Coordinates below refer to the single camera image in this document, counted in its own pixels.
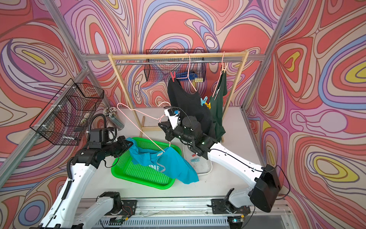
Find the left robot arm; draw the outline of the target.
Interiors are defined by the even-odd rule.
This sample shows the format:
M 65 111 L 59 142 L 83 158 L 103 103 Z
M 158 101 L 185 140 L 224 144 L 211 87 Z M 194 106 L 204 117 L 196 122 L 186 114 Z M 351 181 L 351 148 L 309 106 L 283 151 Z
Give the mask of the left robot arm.
M 89 128 L 86 144 L 66 164 L 67 180 L 39 229 L 91 229 L 107 214 L 118 215 L 124 208 L 119 192 L 107 191 L 80 216 L 76 211 L 87 186 L 106 158 L 119 158 L 133 143 L 118 136 L 115 127 Z

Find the teal t-shirt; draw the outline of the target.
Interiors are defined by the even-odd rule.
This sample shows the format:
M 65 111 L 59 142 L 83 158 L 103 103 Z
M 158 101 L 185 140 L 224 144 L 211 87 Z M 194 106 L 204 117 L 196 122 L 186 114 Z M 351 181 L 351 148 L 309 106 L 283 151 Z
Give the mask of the teal t-shirt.
M 153 150 L 139 147 L 137 142 L 130 137 L 127 140 L 133 143 L 129 151 L 135 165 L 150 167 L 169 178 L 178 179 L 184 184 L 199 181 L 194 168 L 173 147 Z

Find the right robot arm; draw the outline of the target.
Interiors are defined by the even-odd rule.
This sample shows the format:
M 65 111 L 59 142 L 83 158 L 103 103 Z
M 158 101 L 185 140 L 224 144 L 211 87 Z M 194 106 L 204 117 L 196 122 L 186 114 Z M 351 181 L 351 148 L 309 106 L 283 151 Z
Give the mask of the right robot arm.
M 168 121 L 160 122 L 158 126 L 165 132 L 166 140 L 181 140 L 197 156 L 225 167 L 244 180 L 248 188 L 229 190 L 226 197 L 229 206 L 240 208 L 253 205 L 267 213 L 272 210 L 281 190 L 276 167 L 262 167 L 231 152 L 206 135 L 194 116 L 180 119 L 177 114 L 170 115 Z

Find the pink hanger of teal shirt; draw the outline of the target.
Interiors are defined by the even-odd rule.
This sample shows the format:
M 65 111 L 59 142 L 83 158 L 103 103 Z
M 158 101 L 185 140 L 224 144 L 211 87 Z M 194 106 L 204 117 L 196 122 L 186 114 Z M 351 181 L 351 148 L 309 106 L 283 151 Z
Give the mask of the pink hanger of teal shirt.
M 129 111 L 133 112 L 135 114 L 135 119 L 136 119 L 136 123 L 133 122 L 128 115 L 125 114 L 125 112 L 120 108 L 120 106 L 124 107 L 124 108 L 127 108 Z M 155 117 L 152 117 L 146 113 L 143 113 L 143 112 L 140 112 L 134 108 L 130 108 L 128 105 L 124 104 L 124 103 L 118 103 L 116 105 L 116 109 L 123 115 L 127 118 L 127 120 L 129 122 L 131 122 L 139 131 L 140 133 L 142 133 L 147 139 L 149 139 L 152 143 L 154 143 L 161 151 L 165 152 L 165 150 L 163 148 L 161 148 L 159 145 L 157 145 L 144 131 L 143 131 L 143 126 L 141 123 L 138 123 L 140 120 L 139 120 L 139 117 L 137 115 L 137 113 L 140 113 L 140 114 L 143 114 L 144 116 L 147 116 L 151 119 L 154 119 L 154 120 L 157 120 L 157 121 L 161 121 L 161 119 L 163 118 L 163 115 L 160 117 L 160 118 L 155 118 Z

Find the black t-shirt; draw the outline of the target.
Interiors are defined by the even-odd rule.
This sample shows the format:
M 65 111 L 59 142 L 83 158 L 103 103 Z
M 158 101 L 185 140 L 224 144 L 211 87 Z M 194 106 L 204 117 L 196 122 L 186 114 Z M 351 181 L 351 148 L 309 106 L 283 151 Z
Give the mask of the black t-shirt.
M 182 114 L 183 117 L 186 115 L 195 116 L 201 124 L 202 131 L 208 136 L 215 138 L 210 110 L 206 106 L 201 106 L 201 96 L 198 92 L 194 94 L 187 93 L 177 79 L 175 79 L 175 82 L 172 82 L 172 79 L 169 80 L 167 92 L 171 105 L 179 107 L 185 112 Z

